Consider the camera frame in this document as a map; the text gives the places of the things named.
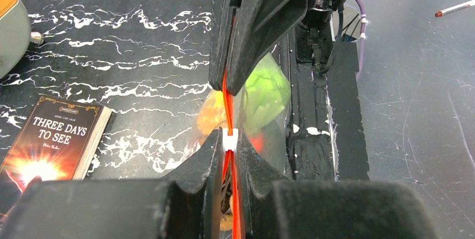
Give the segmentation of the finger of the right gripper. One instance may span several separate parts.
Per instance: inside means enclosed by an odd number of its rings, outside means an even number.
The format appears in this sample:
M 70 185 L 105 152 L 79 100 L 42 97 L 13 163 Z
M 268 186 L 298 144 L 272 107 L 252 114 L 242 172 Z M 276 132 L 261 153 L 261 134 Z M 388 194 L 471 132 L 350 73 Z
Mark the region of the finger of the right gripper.
M 208 79 L 211 87 L 217 91 L 221 91 L 223 87 L 234 12 L 232 2 L 233 0 L 212 0 L 213 26 Z
M 308 10 L 308 0 L 240 0 L 226 53 L 228 93 L 236 95 L 260 60 Z

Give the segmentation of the orange brown toy potato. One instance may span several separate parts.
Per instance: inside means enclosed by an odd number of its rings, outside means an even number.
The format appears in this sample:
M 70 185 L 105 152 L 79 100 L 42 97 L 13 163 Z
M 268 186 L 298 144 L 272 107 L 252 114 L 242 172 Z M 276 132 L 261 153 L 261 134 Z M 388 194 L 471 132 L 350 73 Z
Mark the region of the orange brown toy potato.
M 197 128 L 202 135 L 209 135 L 211 131 L 227 128 L 227 117 L 224 106 L 223 93 L 212 90 L 207 96 L 197 119 Z

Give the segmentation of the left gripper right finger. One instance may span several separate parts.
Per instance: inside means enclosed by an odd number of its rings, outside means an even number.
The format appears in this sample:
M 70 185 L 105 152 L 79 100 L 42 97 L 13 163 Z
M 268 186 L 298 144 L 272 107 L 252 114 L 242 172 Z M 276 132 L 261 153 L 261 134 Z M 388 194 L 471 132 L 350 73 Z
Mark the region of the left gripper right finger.
M 294 181 L 240 135 L 244 238 L 437 238 L 413 189 L 397 182 Z

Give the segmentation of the green toy lime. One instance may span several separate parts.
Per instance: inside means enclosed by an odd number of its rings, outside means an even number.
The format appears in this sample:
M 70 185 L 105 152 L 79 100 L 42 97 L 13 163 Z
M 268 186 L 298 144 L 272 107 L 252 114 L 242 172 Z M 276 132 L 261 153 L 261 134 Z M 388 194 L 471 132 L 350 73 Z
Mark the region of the green toy lime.
M 290 82 L 274 62 L 261 61 L 245 83 L 244 130 L 258 133 L 275 119 L 290 99 Z

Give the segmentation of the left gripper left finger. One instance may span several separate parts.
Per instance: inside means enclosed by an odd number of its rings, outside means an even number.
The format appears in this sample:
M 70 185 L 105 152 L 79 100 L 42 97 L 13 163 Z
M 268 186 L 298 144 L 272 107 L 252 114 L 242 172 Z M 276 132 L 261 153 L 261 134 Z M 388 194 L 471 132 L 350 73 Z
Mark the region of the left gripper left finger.
M 159 179 L 36 181 L 2 238 L 218 238 L 223 132 Z

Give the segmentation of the clear zip top bag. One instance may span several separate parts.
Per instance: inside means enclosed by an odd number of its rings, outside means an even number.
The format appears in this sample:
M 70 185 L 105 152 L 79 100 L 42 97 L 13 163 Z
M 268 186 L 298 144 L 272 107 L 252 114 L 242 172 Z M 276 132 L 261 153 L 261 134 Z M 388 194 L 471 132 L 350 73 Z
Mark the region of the clear zip top bag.
M 160 238 L 285 238 L 278 201 L 281 116 L 290 83 L 266 54 L 237 96 L 211 91 L 180 166 L 168 174 Z

